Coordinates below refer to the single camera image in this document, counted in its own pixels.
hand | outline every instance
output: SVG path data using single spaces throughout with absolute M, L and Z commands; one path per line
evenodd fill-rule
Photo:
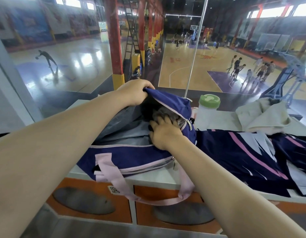
M 150 125 L 153 128 L 153 132 L 150 132 L 150 137 L 153 144 L 161 149 L 168 150 L 171 141 L 177 137 L 184 137 L 177 122 L 172 123 L 168 116 L 157 118 L 157 122 L 150 121 Z
M 123 101 L 126 101 L 127 106 L 135 106 L 141 104 L 147 97 L 147 92 L 143 88 L 155 89 L 150 81 L 144 79 L 130 80 L 119 87 L 118 92 Z

green bottle lid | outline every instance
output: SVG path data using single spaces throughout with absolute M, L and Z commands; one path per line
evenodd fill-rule
M 220 98 L 213 94 L 201 95 L 199 103 L 206 108 L 217 109 L 220 105 Z

ladder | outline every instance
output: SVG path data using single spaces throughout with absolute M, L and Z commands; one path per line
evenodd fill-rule
M 125 63 L 125 59 L 129 59 L 131 61 L 133 48 L 134 48 L 134 53 L 140 54 L 140 58 L 143 63 L 144 57 L 142 57 L 142 54 L 140 52 L 139 41 L 138 41 L 138 25 L 136 23 L 136 19 L 134 16 L 134 13 L 138 14 L 137 0 L 121 0 L 121 1 L 124 7 L 127 24 L 129 27 L 127 32 L 127 44 L 125 47 L 123 63 Z M 131 3 L 136 3 L 136 7 L 132 7 Z M 133 73 L 132 62 L 130 62 L 128 76 L 130 76 L 130 73 Z

pink bag strap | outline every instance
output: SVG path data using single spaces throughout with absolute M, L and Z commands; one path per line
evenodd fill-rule
M 119 192 L 127 197 L 129 200 L 141 202 L 144 204 L 149 205 L 173 205 L 177 204 L 183 200 L 186 200 L 194 190 L 194 184 L 183 170 L 183 168 L 179 165 L 179 175 L 181 178 L 181 188 L 179 189 L 178 197 L 171 198 L 166 200 L 157 200 L 157 201 L 149 201 L 143 200 L 141 197 L 136 196 L 128 186 L 126 180 L 124 179 L 123 175 L 119 171 L 119 168 L 116 167 L 112 162 L 112 154 L 111 153 L 104 153 L 104 154 L 97 154 L 95 155 L 95 159 L 98 162 L 99 168 L 103 173 L 104 177 L 113 184 L 113 186 L 119 190 Z

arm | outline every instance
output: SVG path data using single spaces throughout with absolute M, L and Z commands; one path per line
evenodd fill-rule
M 147 97 L 147 80 L 0 138 L 0 237 L 20 237 L 48 196 L 122 108 Z
M 168 117 L 151 121 L 153 144 L 169 151 L 232 238 L 306 238 L 306 232 L 182 135 Z

